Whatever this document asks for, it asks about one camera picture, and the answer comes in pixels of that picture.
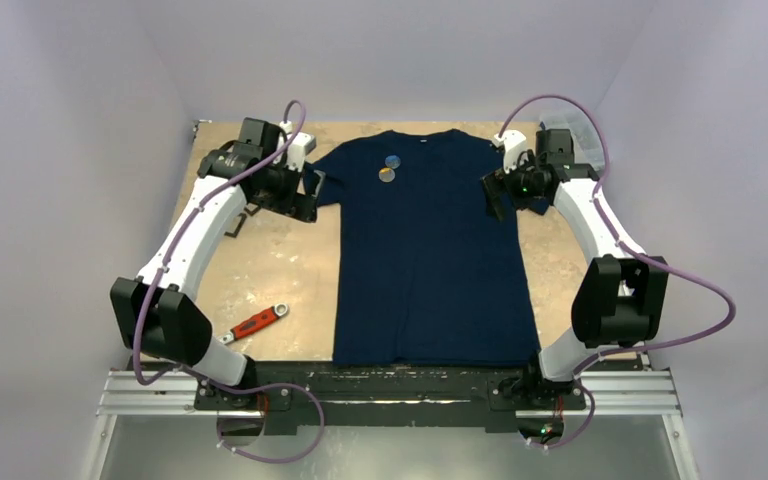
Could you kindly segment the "navy blue t-shirt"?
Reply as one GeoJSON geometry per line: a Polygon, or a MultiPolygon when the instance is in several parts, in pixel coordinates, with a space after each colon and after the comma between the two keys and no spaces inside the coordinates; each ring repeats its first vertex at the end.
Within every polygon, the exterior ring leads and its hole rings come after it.
{"type": "Polygon", "coordinates": [[[335,364],[516,366],[538,351],[516,214],[485,211],[481,178],[501,164],[452,129],[353,139],[311,165],[319,206],[340,211],[335,364]],[[401,165],[383,183],[388,155],[401,165]]]}

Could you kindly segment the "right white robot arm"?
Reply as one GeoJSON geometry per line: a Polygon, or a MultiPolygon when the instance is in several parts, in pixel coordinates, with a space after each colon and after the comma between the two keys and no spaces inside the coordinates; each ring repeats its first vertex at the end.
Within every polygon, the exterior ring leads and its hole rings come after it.
{"type": "Polygon", "coordinates": [[[571,228],[588,269],[570,307],[571,326],[534,360],[539,369],[524,376],[521,392],[536,407],[556,399],[560,382],[612,347],[629,348],[658,332],[668,274],[636,259],[634,242],[597,188],[599,174],[574,158],[572,135],[563,129],[537,134],[535,149],[517,130],[495,134],[502,165],[481,180],[487,212],[503,219],[504,204],[525,209],[546,200],[571,228]]]}

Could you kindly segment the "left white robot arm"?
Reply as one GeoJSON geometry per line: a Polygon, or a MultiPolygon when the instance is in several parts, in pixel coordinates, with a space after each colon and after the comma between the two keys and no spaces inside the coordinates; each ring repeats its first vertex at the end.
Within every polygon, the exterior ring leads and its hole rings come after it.
{"type": "Polygon", "coordinates": [[[247,118],[239,135],[200,162],[192,192],[166,239],[132,278],[117,278],[110,290],[124,345],[186,366],[220,383],[232,408],[257,399],[254,362],[217,337],[196,304],[204,273],[233,219],[249,205],[301,222],[317,219],[324,173],[303,184],[313,135],[289,121],[247,118]]]}

